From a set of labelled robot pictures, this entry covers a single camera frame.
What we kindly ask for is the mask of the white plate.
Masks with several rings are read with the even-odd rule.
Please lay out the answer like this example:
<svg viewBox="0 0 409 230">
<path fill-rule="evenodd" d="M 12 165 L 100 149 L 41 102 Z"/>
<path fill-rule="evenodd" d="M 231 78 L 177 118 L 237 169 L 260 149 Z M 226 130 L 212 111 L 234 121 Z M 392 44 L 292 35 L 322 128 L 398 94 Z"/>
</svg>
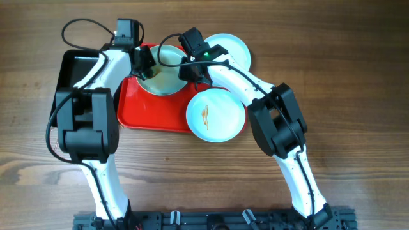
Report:
<svg viewBox="0 0 409 230">
<path fill-rule="evenodd" d="M 251 53 L 248 46 L 237 36 L 227 33 L 214 34 L 205 39 L 210 47 L 220 45 L 228 51 L 235 62 L 244 70 L 251 67 Z"/>
<path fill-rule="evenodd" d="M 154 76 L 146 80 L 137 78 L 139 85 L 145 91 L 157 96 L 172 95 L 183 89 L 187 81 L 179 79 L 180 68 L 160 65 L 157 59 L 158 45 L 150 47 L 150 51 L 155 61 L 155 66 L 152 68 Z M 172 45 L 163 45 L 160 49 L 161 62 L 169 65 L 178 65 L 185 57 L 187 55 L 184 51 Z"/>
<path fill-rule="evenodd" d="M 231 92 L 212 88 L 190 100 L 186 120 L 198 138 L 207 142 L 225 142 L 236 137 L 244 128 L 245 107 Z"/>
</svg>

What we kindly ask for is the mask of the green yellow sponge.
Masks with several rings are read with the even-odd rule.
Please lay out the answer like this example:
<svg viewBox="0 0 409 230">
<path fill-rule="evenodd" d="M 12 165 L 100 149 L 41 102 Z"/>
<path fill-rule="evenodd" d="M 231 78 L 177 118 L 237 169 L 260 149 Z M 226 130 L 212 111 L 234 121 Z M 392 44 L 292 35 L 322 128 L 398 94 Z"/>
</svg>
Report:
<svg viewBox="0 0 409 230">
<path fill-rule="evenodd" d="M 143 79 L 151 79 L 158 74 L 158 70 L 156 68 L 150 68 L 142 73 Z"/>
</svg>

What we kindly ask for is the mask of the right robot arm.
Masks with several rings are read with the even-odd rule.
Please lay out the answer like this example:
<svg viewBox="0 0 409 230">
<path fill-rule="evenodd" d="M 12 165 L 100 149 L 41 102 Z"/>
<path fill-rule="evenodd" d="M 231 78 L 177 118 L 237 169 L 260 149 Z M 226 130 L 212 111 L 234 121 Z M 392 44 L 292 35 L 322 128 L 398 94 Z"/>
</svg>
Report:
<svg viewBox="0 0 409 230">
<path fill-rule="evenodd" d="M 240 99 L 257 145 L 281 168 L 293 209 L 308 229 L 324 226 L 332 218 L 331 209 L 309 166 L 307 125 L 292 89 L 285 83 L 274 86 L 250 73 L 242 60 L 246 47 L 234 39 L 204 39 L 193 27 L 179 34 L 178 41 L 187 53 L 180 63 L 180 78 L 218 84 Z"/>
</svg>

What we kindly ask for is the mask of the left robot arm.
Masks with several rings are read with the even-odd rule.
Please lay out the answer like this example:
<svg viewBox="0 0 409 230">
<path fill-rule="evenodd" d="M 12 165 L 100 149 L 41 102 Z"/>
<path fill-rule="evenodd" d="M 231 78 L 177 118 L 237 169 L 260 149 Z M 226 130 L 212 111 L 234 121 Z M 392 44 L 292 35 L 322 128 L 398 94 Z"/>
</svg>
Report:
<svg viewBox="0 0 409 230">
<path fill-rule="evenodd" d="M 154 60 L 143 45 L 143 25 L 118 19 L 100 49 L 72 45 L 65 52 L 45 140 L 50 153 L 78 165 L 95 200 L 92 214 L 76 215 L 74 229 L 140 229 L 120 184 L 114 154 L 119 126 L 114 95 L 124 79 L 146 79 Z"/>
</svg>

